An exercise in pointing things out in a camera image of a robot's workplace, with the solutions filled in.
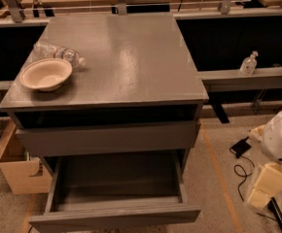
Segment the power adapter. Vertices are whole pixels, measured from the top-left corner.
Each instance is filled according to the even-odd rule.
[[[249,150],[251,146],[246,142],[249,137],[241,139],[230,148],[235,151],[236,158],[239,158],[244,152]]]

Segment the gray metal tabletop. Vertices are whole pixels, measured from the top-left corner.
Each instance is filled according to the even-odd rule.
[[[54,17],[41,39],[87,60],[52,92],[31,91],[16,77],[2,112],[192,103],[207,99],[189,50],[170,14]],[[32,62],[32,54],[24,69]]]

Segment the spray bottle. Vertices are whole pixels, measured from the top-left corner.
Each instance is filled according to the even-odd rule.
[[[244,61],[240,66],[239,71],[244,75],[252,75],[257,66],[257,60],[256,60],[257,56],[258,56],[258,52],[254,50],[249,57],[244,59]]]

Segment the box flap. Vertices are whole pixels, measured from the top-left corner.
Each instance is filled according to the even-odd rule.
[[[15,132],[16,125],[10,120],[0,138],[0,159]]]

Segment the drawer front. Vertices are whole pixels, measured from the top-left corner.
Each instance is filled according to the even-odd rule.
[[[194,146],[199,124],[192,121],[18,130],[31,155],[63,156]]]
[[[58,233],[194,222],[199,212],[175,150],[93,154],[59,159],[45,213],[29,222]]]

